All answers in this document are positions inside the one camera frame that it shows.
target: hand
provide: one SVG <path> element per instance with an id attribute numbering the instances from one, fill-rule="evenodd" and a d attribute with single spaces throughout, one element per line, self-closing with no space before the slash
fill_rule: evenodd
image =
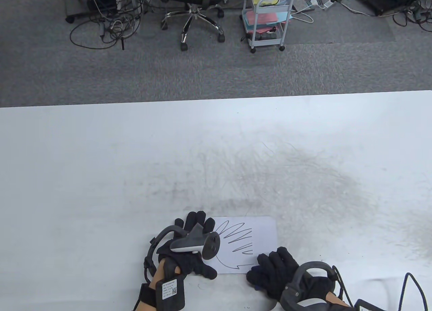
<path id="1" fill-rule="evenodd" d="M 186 218 L 184 229 L 190 232 L 193 227 L 199 223 L 204 228 L 204 233 L 209 233 L 213 231 L 215 227 L 215 221 L 212 218 L 208 218 L 206 220 L 206 214 L 204 211 L 199 212 L 190 212 L 188 217 Z M 174 225 L 183 227 L 183 220 L 178 218 L 174 221 Z M 156 253 L 159 254 L 159 262 L 163 258 L 170 257 L 173 259 L 177 265 L 180 267 L 182 274 L 185 276 L 190 274 L 191 272 L 195 272 L 195 274 L 202 275 L 210 280 L 214 280 L 217 276 L 217 272 L 215 269 L 211 268 L 204 264 L 201 254 L 192 252 L 185 253 L 175 253 L 169 249 L 169 245 L 174 240 L 178 239 L 179 235 L 174 234 L 174 238 L 172 240 L 168 240 L 161 248 L 159 248 Z"/>
<path id="2" fill-rule="evenodd" d="M 263 288 L 271 299 L 279 301 L 286 284 L 293 280 L 298 263 L 285 247 L 277 248 L 277 251 L 272 251 L 268 256 L 260 254 L 257 260 L 259 265 L 247 272 L 247 281 Z M 327 293 L 331 291 L 332 283 L 328 277 L 312 277 L 306 273 L 300 283 L 305 292 L 301 300 L 312 297 L 325 300 Z"/>
<path id="3" fill-rule="evenodd" d="M 153 276 L 151 283 L 148 286 L 149 288 L 156 289 L 156 283 L 165 279 L 165 272 L 163 269 L 164 264 L 165 264 L 165 259 L 159 261 L 158 269 L 155 275 Z M 180 274 L 181 273 L 180 268 L 176 267 L 174 272 L 176 274 Z"/>

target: chrome chair base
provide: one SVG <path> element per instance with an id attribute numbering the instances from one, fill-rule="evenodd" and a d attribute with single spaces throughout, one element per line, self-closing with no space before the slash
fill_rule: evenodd
<path id="1" fill-rule="evenodd" d="M 183 30 L 182 30 L 182 38 L 180 41 L 180 49 L 182 51 L 186 51 L 188 49 L 188 45 L 186 44 L 186 38 L 188 37 L 189 27 L 192 24 L 193 19 L 201 19 L 202 21 L 205 21 L 208 24 L 210 24 L 219 33 L 218 42 L 220 42 L 220 43 L 225 42 L 225 35 L 223 34 L 223 30 L 219 24 L 217 24 L 214 20 L 207 17 L 206 15 L 202 14 L 201 13 L 202 8 L 198 7 L 198 5 L 194 5 L 194 4 L 187 4 L 187 5 L 189 7 L 189 10 L 176 10 L 176 11 L 172 11 L 170 13 L 167 13 L 161 22 L 161 28 L 163 30 L 166 30 L 168 28 L 168 24 L 167 24 L 168 18 L 173 17 L 173 16 L 189 15 L 188 20 L 186 21 L 186 24 L 185 24 L 185 26 L 183 26 Z M 219 5 L 214 5 L 214 6 L 208 7 L 208 9 L 212 9 L 212 8 L 217 8 L 218 17 L 224 16 L 222 7 L 220 7 Z"/>

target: white table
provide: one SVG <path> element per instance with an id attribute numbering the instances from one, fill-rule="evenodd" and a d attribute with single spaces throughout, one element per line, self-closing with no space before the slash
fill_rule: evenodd
<path id="1" fill-rule="evenodd" d="M 425 91 L 2 108 L 0 310 L 131 310 L 148 241 L 199 209 L 271 215 L 353 300 L 396 310 L 410 271 L 432 304 L 431 107 Z M 185 287 L 191 311 L 271 307 L 244 276 Z"/>

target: cart wheel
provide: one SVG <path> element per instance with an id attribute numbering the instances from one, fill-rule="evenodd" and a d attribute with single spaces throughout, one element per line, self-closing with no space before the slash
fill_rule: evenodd
<path id="1" fill-rule="evenodd" d="M 75 17 L 74 16 L 67 16 L 65 21 L 68 22 L 69 24 L 72 24 L 75 21 Z"/>

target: forearm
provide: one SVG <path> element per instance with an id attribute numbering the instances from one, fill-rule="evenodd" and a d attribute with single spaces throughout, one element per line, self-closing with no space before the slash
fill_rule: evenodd
<path id="1" fill-rule="evenodd" d="M 334 295 L 332 292 L 328 292 L 325 299 L 327 302 L 330 302 L 333 304 L 338 304 L 338 305 L 343 305 L 344 307 L 349 307 L 349 305 L 347 305 L 341 299 L 338 299 L 338 297 L 336 295 Z"/>
<path id="2" fill-rule="evenodd" d="M 148 286 L 149 288 L 156 289 L 156 283 L 165 279 L 165 274 L 163 271 L 164 263 L 165 263 L 165 259 L 162 259 L 159 263 L 158 269 L 154 277 L 152 278 L 151 283 Z M 176 269 L 175 270 L 176 274 L 180 274 L 180 268 L 176 267 L 175 269 Z M 136 307 L 136 311 L 156 311 L 156 308 L 140 301 L 138 306 Z"/>

